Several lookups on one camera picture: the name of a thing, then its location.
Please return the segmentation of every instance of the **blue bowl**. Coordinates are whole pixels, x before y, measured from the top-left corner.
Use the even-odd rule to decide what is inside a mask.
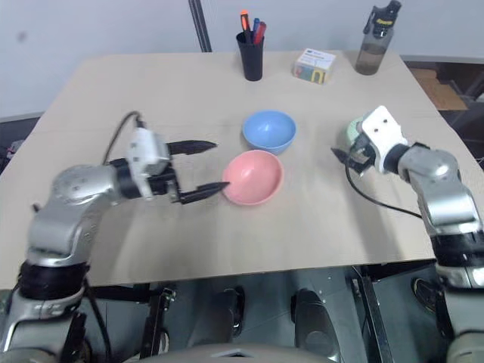
[[[284,112],[259,111],[245,120],[242,133],[252,148],[278,155],[293,142],[296,123]]]

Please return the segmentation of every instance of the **bowl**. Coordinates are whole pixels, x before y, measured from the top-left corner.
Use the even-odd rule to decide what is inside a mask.
[[[253,149],[278,155],[293,142],[296,123],[284,112],[259,111],[245,120],[242,133]]]
[[[230,182],[223,190],[233,203],[255,206],[269,200],[281,187],[284,170],[277,157],[263,150],[251,150],[233,159],[222,180]]]

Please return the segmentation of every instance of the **black cup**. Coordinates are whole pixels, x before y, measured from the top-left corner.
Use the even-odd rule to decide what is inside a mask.
[[[248,81],[258,81],[262,78],[262,51],[264,49],[264,38],[254,45],[246,43],[244,32],[238,33],[235,37],[239,44],[240,56],[242,57],[242,66],[244,67],[244,76]]]

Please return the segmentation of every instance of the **red pen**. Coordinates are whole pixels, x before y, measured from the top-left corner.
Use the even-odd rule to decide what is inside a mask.
[[[254,44],[259,44],[264,38],[265,30],[267,29],[267,25],[261,21],[259,24],[259,28],[257,29],[257,34],[254,36]]]

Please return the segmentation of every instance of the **small box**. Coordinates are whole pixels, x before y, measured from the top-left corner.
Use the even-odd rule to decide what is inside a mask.
[[[307,48],[293,67],[293,75],[313,83],[322,85],[327,81],[331,66],[336,55]]]

